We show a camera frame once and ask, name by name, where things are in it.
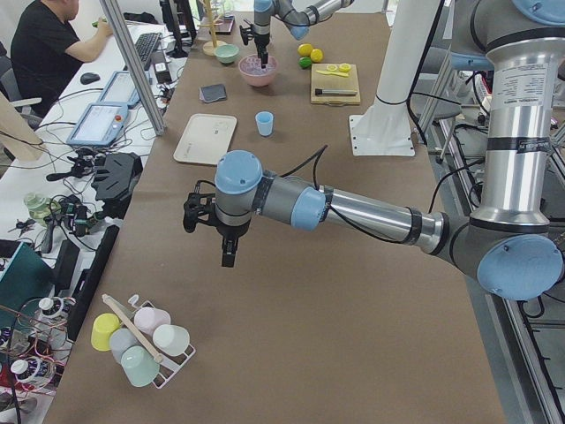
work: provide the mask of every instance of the computer mouse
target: computer mouse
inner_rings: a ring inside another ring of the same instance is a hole
[[[80,83],[83,85],[92,84],[100,79],[100,75],[94,72],[87,72],[80,75]]]

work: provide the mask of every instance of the person's arm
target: person's arm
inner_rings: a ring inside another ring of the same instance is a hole
[[[96,34],[85,42],[75,42],[67,48],[64,52],[78,59],[81,62],[93,62],[104,50],[106,46],[106,41],[108,37],[112,35],[112,29],[109,27],[108,23],[98,19],[98,29]]]

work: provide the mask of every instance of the man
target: man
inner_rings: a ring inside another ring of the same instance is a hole
[[[79,13],[79,0],[34,0],[19,19],[11,42],[11,60],[19,92],[41,97],[34,111],[42,117],[85,62],[94,61],[112,31],[98,19],[96,34],[82,42],[70,20]]]

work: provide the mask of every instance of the yellow cutting board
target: yellow cutting board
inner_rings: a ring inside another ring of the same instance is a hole
[[[326,71],[328,64],[313,64],[310,85],[310,103],[313,104],[361,104],[361,93],[359,91],[359,80],[357,67],[352,64],[349,72],[350,76],[338,77],[336,75],[322,75],[316,70]],[[316,95],[314,90],[321,88],[324,90],[356,90],[356,95]]]

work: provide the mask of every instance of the bowl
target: bowl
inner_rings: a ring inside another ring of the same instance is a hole
[[[233,64],[239,54],[239,47],[234,44],[223,44],[214,50],[214,54],[223,64]]]
[[[269,55],[267,66],[261,68],[261,59],[257,55],[246,56],[239,61],[239,73],[247,84],[254,87],[268,86],[276,76],[278,63]]]

